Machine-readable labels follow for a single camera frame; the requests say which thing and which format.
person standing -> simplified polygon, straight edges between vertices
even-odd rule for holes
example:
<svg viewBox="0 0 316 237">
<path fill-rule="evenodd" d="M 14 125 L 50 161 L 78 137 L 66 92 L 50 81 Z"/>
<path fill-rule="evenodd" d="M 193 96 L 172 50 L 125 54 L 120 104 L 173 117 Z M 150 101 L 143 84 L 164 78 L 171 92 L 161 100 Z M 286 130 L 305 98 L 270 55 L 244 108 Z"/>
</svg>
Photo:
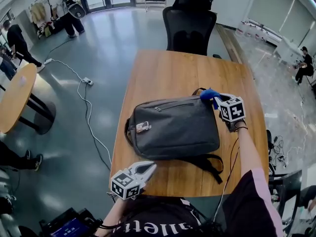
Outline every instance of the person standing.
<svg viewBox="0 0 316 237">
<path fill-rule="evenodd" d="M 45 65 L 41 62 L 38 62 L 29 53 L 28 46 L 26 45 L 25 39 L 22 35 L 22 30 L 19 25 L 11 25 L 10 20 L 5 20 L 3 27 L 7 31 L 6 37 L 9 47 L 12 49 L 13 58 L 18 57 L 26 60 L 28 63 L 34 63 L 37 66 L 38 73 L 41 72 L 43 68 L 45 68 Z"/>
<path fill-rule="evenodd" d="M 14 151 L 10 150 L 5 143 L 0 141 L 0 165 L 11 166 L 16 169 L 33 169 L 38 171 L 43 156 L 37 155 L 31 158 L 31 151 L 26 150 L 24 157 L 19 157 Z"/>
<path fill-rule="evenodd" d="M 296 77 L 292 76 L 293 80 L 297 83 L 297 85 L 302 83 L 303 76 L 312 77 L 314 74 L 312 57 L 309 55 L 307 48 L 305 46 L 302 47 L 302 51 L 305 55 L 304 62 L 298 64 L 299 70 L 296 74 Z"/>
<path fill-rule="evenodd" d="M 69 35 L 69 38 L 72 39 L 76 37 L 74 28 L 77 30 L 79 34 L 84 33 L 84 27 L 80 19 L 75 18 L 73 15 L 69 13 L 69 10 L 64 0 L 50 0 L 50 3 L 53 8 L 53 18 L 57 19 L 58 16 L 62 20 L 66 32 Z"/>
</svg>

hanging clothes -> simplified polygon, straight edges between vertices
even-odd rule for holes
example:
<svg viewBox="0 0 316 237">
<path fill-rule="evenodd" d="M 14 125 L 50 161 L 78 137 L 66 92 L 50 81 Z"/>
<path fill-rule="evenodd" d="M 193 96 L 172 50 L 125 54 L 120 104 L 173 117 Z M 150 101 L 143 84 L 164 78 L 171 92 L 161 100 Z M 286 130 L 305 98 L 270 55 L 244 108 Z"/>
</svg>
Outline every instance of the hanging clothes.
<svg viewBox="0 0 316 237">
<path fill-rule="evenodd" d="M 46 12 L 44 5 L 41 2 L 33 4 L 30 9 L 30 13 L 34 23 L 45 20 Z"/>
</svg>

power strip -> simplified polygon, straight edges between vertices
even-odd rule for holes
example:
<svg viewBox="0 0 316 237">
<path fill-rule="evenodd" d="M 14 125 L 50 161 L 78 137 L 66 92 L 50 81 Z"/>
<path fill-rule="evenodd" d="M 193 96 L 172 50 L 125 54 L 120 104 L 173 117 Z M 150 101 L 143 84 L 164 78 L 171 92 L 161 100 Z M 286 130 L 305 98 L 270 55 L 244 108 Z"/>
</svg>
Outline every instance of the power strip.
<svg viewBox="0 0 316 237">
<path fill-rule="evenodd" d="M 85 77 L 82 79 L 82 82 L 88 83 L 90 86 L 93 86 L 93 81 L 89 78 Z"/>
</svg>

wooden table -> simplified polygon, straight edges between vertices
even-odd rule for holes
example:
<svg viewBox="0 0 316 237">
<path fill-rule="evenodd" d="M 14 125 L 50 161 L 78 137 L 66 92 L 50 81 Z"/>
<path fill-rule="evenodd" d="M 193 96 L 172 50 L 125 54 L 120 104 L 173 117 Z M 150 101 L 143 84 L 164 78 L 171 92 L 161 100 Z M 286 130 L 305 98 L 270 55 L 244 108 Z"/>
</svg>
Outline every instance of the wooden table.
<svg viewBox="0 0 316 237">
<path fill-rule="evenodd" d="M 53 103 L 47 102 L 45 104 L 31 93 L 36 76 L 36 66 L 28 64 L 15 74 L 7 89 L 1 86 L 1 89 L 5 91 L 0 102 L 1 132 L 8 133 L 18 120 L 33 128 L 39 134 L 45 134 L 50 130 L 55 120 L 56 108 Z M 37 112 L 34 117 L 34 123 L 21 117 L 26 105 Z"/>
<path fill-rule="evenodd" d="M 241 96 L 246 107 L 246 122 L 249 133 L 260 154 L 268 177 L 268 142 L 266 126 L 259 96 L 249 71 L 242 64 L 207 56 L 157 50 L 141 50 L 135 59 L 134 68 L 126 90 L 117 136 L 111 177 L 120 169 L 144 160 L 137 156 L 126 141 L 124 125 L 136 105 L 146 101 L 190 96 L 197 88 L 204 87 Z M 230 153 L 236 133 L 229 133 L 215 111 L 219 130 L 220 148 L 213 152 L 224 162 L 220 175 L 223 183 L 218 185 L 213 176 L 196 166 L 179 160 L 157 161 L 157 169 L 146 185 L 146 194 L 154 196 L 204 197 L 217 196 L 223 191 L 230 172 Z M 233 151 L 236 157 L 238 143 Z M 232 176 L 226 187 L 230 194 L 240 180 L 240 160 L 236 161 Z"/>
</svg>

white cable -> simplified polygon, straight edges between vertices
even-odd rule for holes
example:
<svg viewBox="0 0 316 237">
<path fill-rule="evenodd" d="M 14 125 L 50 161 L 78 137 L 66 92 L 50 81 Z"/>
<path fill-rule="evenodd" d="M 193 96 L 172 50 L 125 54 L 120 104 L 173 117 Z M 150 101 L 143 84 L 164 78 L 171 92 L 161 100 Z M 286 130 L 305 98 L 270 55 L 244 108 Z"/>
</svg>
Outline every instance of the white cable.
<svg viewBox="0 0 316 237">
<path fill-rule="evenodd" d="M 74 71 L 71 67 L 69 67 L 67 64 L 65 64 L 65 63 L 63 63 L 62 61 L 59 61 L 59 60 L 54 60 L 54 59 L 52 59 L 52 61 L 54 61 L 54 62 L 59 62 L 59 63 L 65 65 L 65 66 L 66 66 L 67 68 L 69 68 L 72 72 L 74 72 L 74 73 L 76 74 L 76 76 L 80 79 L 80 82 L 79 82 L 79 85 L 78 85 L 78 88 L 77 88 L 77 93 L 78 93 L 78 95 L 80 96 L 80 98 L 81 98 L 83 101 L 89 103 L 90 106 L 91 106 L 89 118 L 88 118 L 88 120 L 87 120 L 87 124 L 88 124 L 88 126 L 89 126 L 91 135 L 92 135 L 93 138 L 95 138 L 95 139 L 107 150 L 108 155 L 109 155 L 110 163 L 112 164 L 112 161 L 111 161 L 111 154 L 110 154 L 109 149 L 108 149 L 97 137 L 94 136 L 93 131 L 92 131 L 92 128 L 91 128 L 91 126 L 90 126 L 90 118 L 91 118 L 91 114 L 92 114 L 92 103 L 91 103 L 90 101 L 84 99 L 84 98 L 80 95 L 80 93 L 79 93 L 80 84 L 81 84 L 81 82 L 84 82 L 84 81 L 83 81 L 82 78 L 78 75 L 78 73 L 77 73 L 76 71 Z"/>
<path fill-rule="evenodd" d="M 217 207 L 217 209 L 216 209 L 213 222 L 215 222 L 217 212 L 218 212 L 218 210 L 219 210 L 219 207 L 221 206 L 221 203 L 222 203 L 222 200 L 223 200 L 224 191 L 225 191 L 225 189 L 226 189 L 227 183 L 228 183 L 228 179 L 227 179 L 227 181 L 226 181 L 226 183 L 225 183 L 225 185 L 224 185 L 223 192 L 222 192 L 222 196 L 221 196 L 221 199 L 219 200 L 219 204 L 218 204 L 218 207 Z"/>
</svg>

